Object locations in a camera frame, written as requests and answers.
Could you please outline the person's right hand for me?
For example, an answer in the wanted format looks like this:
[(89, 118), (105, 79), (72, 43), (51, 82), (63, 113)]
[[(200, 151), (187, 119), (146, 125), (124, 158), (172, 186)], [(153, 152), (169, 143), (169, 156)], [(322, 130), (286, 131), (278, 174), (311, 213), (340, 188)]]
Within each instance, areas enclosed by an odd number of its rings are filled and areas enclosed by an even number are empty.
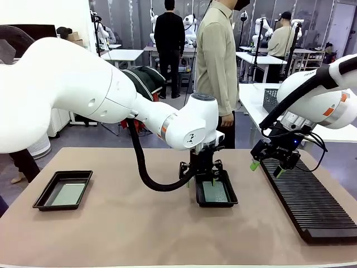
[(231, 112), (226, 116), (220, 117), (220, 119), (221, 119), (221, 123), (220, 123), (221, 127), (231, 127), (234, 125), (235, 117), (233, 112)]

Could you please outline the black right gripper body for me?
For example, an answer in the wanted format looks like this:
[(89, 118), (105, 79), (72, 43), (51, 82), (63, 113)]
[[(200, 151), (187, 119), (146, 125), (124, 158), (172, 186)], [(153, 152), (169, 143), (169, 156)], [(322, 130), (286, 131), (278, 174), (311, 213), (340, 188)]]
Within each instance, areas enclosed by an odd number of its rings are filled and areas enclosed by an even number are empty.
[(261, 134), (269, 140), (267, 158), (278, 159), (280, 156), (291, 154), (303, 140), (302, 130), (287, 130), (282, 125), (271, 126), (271, 131), (267, 135), (261, 130)]

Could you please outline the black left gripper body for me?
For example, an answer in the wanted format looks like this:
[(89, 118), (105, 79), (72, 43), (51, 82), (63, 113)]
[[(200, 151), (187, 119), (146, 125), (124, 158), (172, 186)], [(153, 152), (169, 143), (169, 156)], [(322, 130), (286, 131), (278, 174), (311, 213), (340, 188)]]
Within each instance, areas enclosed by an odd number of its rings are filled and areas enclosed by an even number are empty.
[(213, 174), (215, 151), (215, 142), (200, 143), (190, 150), (190, 164), (195, 168), (196, 175)]

